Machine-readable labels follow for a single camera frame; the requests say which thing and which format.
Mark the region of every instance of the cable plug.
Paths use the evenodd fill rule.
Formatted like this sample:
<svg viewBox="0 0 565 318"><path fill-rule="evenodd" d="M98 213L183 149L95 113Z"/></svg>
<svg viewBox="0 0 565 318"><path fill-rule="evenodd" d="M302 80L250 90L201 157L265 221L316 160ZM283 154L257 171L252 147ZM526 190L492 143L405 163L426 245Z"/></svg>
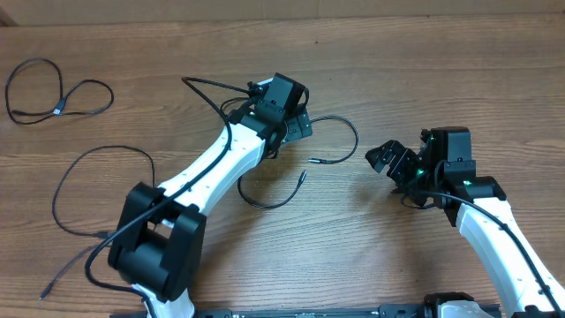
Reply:
<svg viewBox="0 0 565 318"><path fill-rule="evenodd" d="M12 110L11 113L13 115L18 115L18 116L27 116L28 113L26 113L25 111L21 111L21 110Z"/></svg>
<svg viewBox="0 0 565 318"><path fill-rule="evenodd" d="M53 110L53 114L59 115L61 111L63 111L64 106L67 104L66 98L62 98L57 102L55 109Z"/></svg>
<svg viewBox="0 0 565 318"><path fill-rule="evenodd" d="M328 160L326 159L318 159L318 158L309 158L308 159L309 163L318 163L318 164L325 164L328 163Z"/></svg>
<svg viewBox="0 0 565 318"><path fill-rule="evenodd" d="M39 297L39 300L44 299L45 297L47 297L47 295L49 295L49 292L51 292L51 289L53 289L53 285L54 283L51 282L47 285L47 287L45 287L45 289L43 290L43 292L41 293L41 296Z"/></svg>
<svg viewBox="0 0 565 318"><path fill-rule="evenodd" d="M298 180L299 185L302 185L302 183L304 183L304 180L306 180L307 174L308 174L308 172L306 172L306 170L302 171L302 173L300 174L300 179Z"/></svg>
<svg viewBox="0 0 565 318"><path fill-rule="evenodd" d="M110 231L97 231L92 236L98 239L107 239L110 235Z"/></svg>

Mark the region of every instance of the wooden table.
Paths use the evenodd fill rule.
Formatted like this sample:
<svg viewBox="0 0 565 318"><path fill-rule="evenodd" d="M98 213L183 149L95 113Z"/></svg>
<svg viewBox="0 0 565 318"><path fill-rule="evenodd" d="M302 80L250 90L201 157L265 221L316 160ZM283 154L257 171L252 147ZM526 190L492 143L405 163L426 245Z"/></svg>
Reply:
<svg viewBox="0 0 565 318"><path fill-rule="evenodd" d="M525 236L565 283L565 15L2 28L0 43L3 79L24 59L46 57L60 66L65 91L94 78L116 94L96 117L20 126L0 112L2 317L141 308L137 297L89 284L82 262L38 303L51 277L96 241L57 228L50 202L69 164L89 148L143 148L156 160L158 182L195 160L222 122L180 81L184 75L244 86L281 72L310 88L312 117L344 115L361 136L346 163L313 165L307 157L340 157L353 141L346 125L317 123L312 137L246 177L250 195L277 202L308 169L282 208L252 208L232 186L208 220L191 290L197 307L372 307L449 291L499 302L443 212L402 207L389 193L392 180L364 159L390 139L416 147L421 128L443 125L471 129L478 174L496 177ZM233 96L202 89L218 102ZM83 87L67 107L92 109L107 98L102 88ZM12 83L14 109L47 110L56 101L57 76L46 65ZM114 229L140 180L149 181L145 158L90 155L64 184L58 212L73 229ZM121 282L105 255L94 274Z"/></svg>

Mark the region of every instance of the black cable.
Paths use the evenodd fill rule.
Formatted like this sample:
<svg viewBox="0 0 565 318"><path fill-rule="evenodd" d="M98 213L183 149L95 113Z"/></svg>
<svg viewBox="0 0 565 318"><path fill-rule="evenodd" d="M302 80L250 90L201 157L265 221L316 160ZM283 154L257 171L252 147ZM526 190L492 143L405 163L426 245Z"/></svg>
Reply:
<svg viewBox="0 0 565 318"><path fill-rule="evenodd" d="M465 199L458 198L455 195L446 194L446 193L437 193L437 192L432 192L432 191L417 191L417 193L426 195L428 197L443 197L443 198L447 198L447 199L451 199L451 200L454 200L454 201L461 202L462 204L466 204L466 205L470 206L471 208L476 209L478 212L482 213L483 215L488 217L491 221L495 222L498 226L500 226L500 228L502 230L504 230L508 234L508 236L512 239L514 244L516 244L516 247L520 251L520 254L522 254L524 260L528 264L528 267L530 268L531 273L536 278L536 281L538 282L539 287L541 288L541 291L544 292L544 294L547 297L547 300L552 305L555 312L558 314L558 316L560 318L563 318L563 312L559 308L559 304L555 300L554 295L551 293L549 286L546 285L546 283L544 283L542 276L539 274L538 269L536 269L536 266L534 265L533 261L531 260L531 257L528 255L528 252L524 248L524 245L522 245L522 242L520 241L520 239L518 239L516 234L514 234L514 232L509 228L509 226L506 223L499 220L496 216L493 216L490 212L481 208L477 204L472 203L470 201L467 201Z"/></svg>
<svg viewBox="0 0 565 318"><path fill-rule="evenodd" d="M213 86L217 86L217 87L222 87L222 88L226 88L226 89L231 89L231 90L235 90L236 92L240 92L240 93L244 93L244 94L248 94L250 95L252 92L250 90L247 89L243 89L240 87L234 87L232 85L227 85L227 84L223 84L223 83L219 83L213 80L208 80L208 79L199 79L199 78L193 78L193 77L183 77L183 82L186 85L187 82L189 81L193 81L193 82L198 82L198 83L204 83L204 84L208 84L208 85L213 85Z"/></svg>
<svg viewBox="0 0 565 318"><path fill-rule="evenodd" d="M93 277L90 268L92 266L92 263L94 262L94 259L96 258L96 256L98 256L98 254L100 253L100 251L104 247L108 246L114 239L116 239L118 236L122 235L122 233L127 231L134 224L146 222L147 219L149 217L151 217L153 214L155 214L159 209L161 209L162 207L171 203L173 200L176 199L176 197L178 197L182 193L188 191L202 177L204 177L207 173L209 173L224 158L226 153L230 150L232 133L231 133L231 127L230 127L230 122L228 121L228 118L223 114L223 112L220 110L220 108L218 108L218 106L216 106L216 104L214 102L212 102L206 95L204 95L202 92L200 92L198 90L198 88L196 88L192 83L190 83L190 81L203 82L203 83L207 83L207 84L211 84L211 83L209 81L203 81L203 80L200 80L200 79L193 79L193 78L187 78L187 77L182 78L182 81L190 89L192 89L192 91L194 91L194 93L196 93L202 99L204 99L212 107L212 109L214 109L215 112L218 113L220 118L223 120L223 123L225 124L226 130L228 132L228 141L226 142L225 147L223 148L222 152L203 171L201 171L191 181L189 181L185 185L183 185L178 191L173 193L171 196L165 198L161 202L157 203L152 208L143 212L141 215L139 215L136 218L134 218L133 220L131 220L128 224L125 224L121 228L117 229L114 233L110 234L106 239L104 239L101 242L101 244L99 244L94 249L94 251L90 255L88 255L87 261L85 262L85 275L87 276L87 279L90 283L92 283L96 286L99 286L101 288L106 288L106 289L110 289L110 290L113 290L113 291L130 292L130 293L134 293L136 295L139 295L143 299L143 301L145 302L145 304L147 306L147 310L149 311L149 314L151 314L151 317L154 317L154 318L156 318L156 315L154 313L153 304L151 304L151 301L149 301L148 296L144 292L138 291L138 290L133 289L131 287L123 287L123 286L118 286L118 285L114 285L114 284L107 284L107 283L100 282L96 278Z"/></svg>
<svg viewBox="0 0 565 318"><path fill-rule="evenodd" d="M225 114L225 109L228 108L228 106L230 106L232 103L235 102L242 102L242 101L248 101L249 97L234 97L234 98L230 98L229 100L225 101L222 103L222 105L220 105L220 110Z"/></svg>
<svg viewBox="0 0 565 318"><path fill-rule="evenodd" d="M315 122L319 122L319 121L322 121L322 120L328 120L328 119L341 120L345 124L347 124L351 128L353 133L355 134L355 145L353 146L353 149L351 150L351 152L349 152L345 157L343 157L341 159L328 160L328 159L319 159L319 158L309 158L308 162L310 162L310 163L321 163L321 164L342 163L342 162L346 161L347 159L349 159L353 154L355 154L355 151L357 150L357 146L359 144L359 133L357 131L357 128L355 128L355 125L353 125L353 123L351 123L351 121L349 119L347 119L346 117L338 116L338 115L328 115L328 116L323 116L323 117L318 117L318 118L312 119L310 121L310 124L313 124Z"/></svg>
<svg viewBox="0 0 565 318"><path fill-rule="evenodd" d="M84 232L74 231L74 230L67 228L66 226L64 226L59 221L59 218L57 217L57 211L56 211L55 206L56 206L56 203L57 203L57 196L59 195L59 192L61 191L61 187L63 186L63 182L65 181L65 179L67 178L67 176L71 172L72 168L74 168L74 166L77 163L79 163L80 159L84 158L88 154L93 153L94 151L98 151L98 150L102 150L102 149L109 149L109 148L128 149L128 150L131 150L131 151L141 153L142 155L146 156L149 159L149 162L151 163L152 185L153 185L153 187L156 187L156 184L155 184L155 166L154 166L153 158L151 158L151 155L149 155L145 151L138 149L138 148L135 148L135 147L123 146L123 145L109 145L109 146L100 146L100 147L92 148L92 149L88 150L87 152L85 152L84 154L80 155L77 159L75 159L75 161L73 163L71 163L71 166L67 169L67 171L64 172L63 178L59 182L59 185L56 187L55 194L53 194L53 201L51 202L51 214L53 215L53 219L55 220L55 223L63 231L66 231L67 233L70 233L72 235L78 235L78 236L83 236L83 237L95 237L95 238L99 238L99 239L105 239L105 238L108 237L109 231L97 231L95 233L84 233Z"/></svg>
<svg viewBox="0 0 565 318"><path fill-rule="evenodd" d="M446 162L447 160L445 159L439 160L438 164L435 165L435 169L433 170L433 186L435 186L436 189L440 188L438 184L438 175L440 174L440 167Z"/></svg>
<svg viewBox="0 0 565 318"><path fill-rule="evenodd" d="M298 179L298 183L297 183L297 187L294 189L294 191L292 192L292 194L283 202L281 203L277 203L277 204L273 204L273 205L266 205L266 204L262 204L259 203L257 201L255 201L254 199L249 198L247 195L244 194L244 192L241 190L241 177L239 177L239 179L237 180L237 190L239 191L239 195L241 196L241 198L251 204L252 206L254 206L255 208L279 208L282 207L283 205L289 203L290 200L292 200L292 198L294 198L294 196L296 195L296 193L298 192L298 189L300 189L300 186L304 183L304 180L306 179L306 170L302 171L302 173L300 174L300 178Z"/></svg>
<svg viewBox="0 0 565 318"><path fill-rule="evenodd" d="M305 104L308 103L308 95L306 96L306 101ZM353 154L355 154L355 151L357 150L357 146L359 143L359 134L357 131L357 128L355 127L355 125L353 123L351 123L351 121L345 117L342 116L338 116L338 115L328 115L328 116L324 116L324 117L318 117L315 119L312 119L310 121L310 124L315 123L315 122L319 122L322 120L329 120L329 119L336 119L336 120L341 120L343 121L345 124L347 124L351 130L353 131L353 133L355 134L355 146L353 146L353 149L351 150L351 152L349 152L345 157L341 158L341 159L337 159L337 160L328 160L328 159L319 159L319 158L309 158L308 162L309 163L317 163L317 164L335 164L335 163L342 163L345 160L349 159ZM302 174L300 175L300 178L298 179L298 184L297 187L294 189L294 192L290 195L290 197L288 197L285 201L281 202L281 203L277 203L277 204L273 204L273 205L266 205L266 204L262 204L259 203L253 199L251 199L249 196L247 196L243 189L241 188L241 179L243 176L241 176L238 180L237 180L237 191L239 192L239 196L241 196L241 199L243 199L245 202L249 203L250 205L254 206L255 208L279 208L285 204L287 204L290 200L292 200L292 198L294 197L294 195L298 192L298 189L300 188L300 186L302 185L302 183L304 182L304 179L306 178L306 170L304 170L302 172Z"/></svg>
<svg viewBox="0 0 565 318"><path fill-rule="evenodd" d="M32 62L45 62L45 63L47 63L47 64L49 64L49 65L51 65L55 68L57 75L59 77L59 101L57 102L57 104L54 108L52 108L51 110L43 111L43 112L33 113L33 112L25 112L25 111L22 111L22 110L11 110L9 98L8 98L8 92L9 92L10 84L13 81L13 79L16 76L16 73L19 71L19 69L21 69L25 65L30 64ZM94 83L94 84L99 84L99 85L102 85L103 87L106 87L109 91L109 94L110 94L109 103L106 104L105 106L97 109L97 110L63 112L64 106L66 105L67 100L69 99L69 96L77 88L79 88L81 85L83 85L85 83ZM5 100L6 100L6 110L8 111L8 116L10 117L11 121L13 121L16 124L20 124L20 125L37 124L37 123L42 122L43 120L47 120L47 119L49 119L51 117L55 117L55 116L95 115L95 114L99 114L99 113L107 110L112 105L112 103L114 102L114 92L112 91L112 89L106 83L101 82L97 79L83 79L82 81L79 82L79 84L77 84L73 88L71 88L71 90L65 96L63 96L63 76L61 75L61 71L59 70L59 68L57 67L57 65L55 63L49 61L46 58L42 58L42 57L30 58L30 59L22 62L18 66L16 66L16 68L11 72L10 76L8 77L8 80L6 81L6 87L5 87L4 92L5 92L4 96L5 96ZM34 121L24 122L24 121L17 120L14 117L14 115L24 116L24 117L36 117L36 116L44 116L44 117L37 119L37 120L34 120Z"/></svg>
<svg viewBox="0 0 565 318"><path fill-rule="evenodd" d="M400 204L404 205L406 208L414 208L414 209L429 209L429 208L435 208L435 204L430 203L428 205L425 205L423 207L417 206L417 205L408 205L405 203L406 198L408 198L408 194L405 194L401 199L400 199Z"/></svg>
<svg viewBox="0 0 565 318"><path fill-rule="evenodd" d="M51 292L51 290L53 289L53 286L55 286L55 284L59 281L59 279L61 279L61 277L64 276L64 274L67 273L67 271L69 271L69 269L71 269L71 267L77 262L79 261L84 255L86 255L88 252L92 251L96 246L98 246L97 244L89 246L87 248L85 248L84 250L80 251L76 256L74 256L66 265L64 265L64 267L59 270L58 273L56 273L55 277L53 277L53 279L51 280L51 282L49 282L49 284L47 285L47 287L45 287L45 289L43 290L43 292L41 293L41 296L39 297L39 300L42 300L44 298L47 297L47 295L49 295L49 293Z"/></svg>

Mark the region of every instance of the cable connector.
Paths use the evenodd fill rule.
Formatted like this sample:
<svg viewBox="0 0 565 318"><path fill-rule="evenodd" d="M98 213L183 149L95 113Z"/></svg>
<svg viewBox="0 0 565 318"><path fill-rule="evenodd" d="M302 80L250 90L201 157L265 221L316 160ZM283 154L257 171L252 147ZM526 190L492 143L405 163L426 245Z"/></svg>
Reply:
<svg viewBox="0 0 565 318"><path fill-rule="evenodd" d="M110 234L110 231L97 231L96 233L93 233L92 236L98 239L107 239Z"/></svg>
<svg viewBox="0 0 565 318"><path fill-rule="evenodd" d="M300 179L298 180L298 184L301 185L304 180L306 180L306 175L308 175L308 172L306 170L303 170L302 173L300 174Z"/></svg>
<svg viewBox="0 0 565 318"><path fill-rule="evenodd" d="M47 287L45 287L45 289L43 290L43 292L41 293L41 296L39 297L39 300L44 299L45 297L47 297L47 295L49 294L49 292L51 292L51 289L53 288L54 282L51 282L47 285Z"/></svg>
<svg viewBox="0 0 565 318"><path fill-rule="evenodd" d="M66 98L61 98L61 99L59 100L59 102L56 103L56 107L55 107L55 109L53 110L53 114L55 114L55 115L61 114L61 112L63 111L64 106L66 106L66 104L67 104L67 99L66 99Z"/></svg>
<svg viewBox="0 0 565 318"><path fill-rule="evenodd" d="M308 158L309 163L317 163L317 164L325 164L328 163L326 159L318 159L318 158Z"/></svg>

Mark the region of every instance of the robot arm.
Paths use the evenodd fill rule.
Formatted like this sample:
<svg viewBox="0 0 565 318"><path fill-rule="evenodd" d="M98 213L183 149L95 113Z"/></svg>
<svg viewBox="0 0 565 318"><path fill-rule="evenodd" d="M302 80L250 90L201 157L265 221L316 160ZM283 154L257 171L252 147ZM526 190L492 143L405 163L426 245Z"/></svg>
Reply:
<svg viewBox="0 0 565 318"><path fill-rule="evenodd" d="M116 237L108 263L121 277L149 298L156 317L191 318L194 306L188 289L200 264L206 220L230 186L281 144L312 134L305 106L307 89L276 74L259 84L250 83L250 98L228 116L231 147L222 160L188 191L161 204L148 221L172 228L168 238L147 227L132 224ZM306 102L298 103L306 94ZM128 194L117 228L155 207L217 160L228 141L227 128L190 167L158 188L139 183Z"/></svg>
<svg viewBox="0 0 565 318"><path fill-rule="evenodd" d="M559 306L565 307L565 290L531 248L516 224L508 202L498 198L481 198L476 199L474 203L508 225L524 246ZM456 226L485 266L501 297L507 317L512 317L513 313L525 313L527 306L535 306L540 312L554 310L518 247L505 231L500 230L499 225L475 208L462 204L457 213Z"/></svg>
<svg viewBox="0 0 565 318"><path fill-rule="evenodd" d="M451 225L470 242L485 265L507 317L549 317L555 310L550 298L557 307L565 307L565 291L518 228L506 194L494 178L476 176L469 130L435 128L423 130L420 138L424 144L418 154L391 140L367 152L365 158L377 172L388 164L387 175L396 182L397 192L410 197L416 205L424 207L429 196L434 198L434 205L445 211ZM505 223L524 247L531 264L505 229L465 202L474 203ZM541 281L533 275L530 265L539 272ZM543 285L548 286L551 296ZM438 306L434 317L449 317L448 311L454 307L447 301L443 307Z"/></svg>

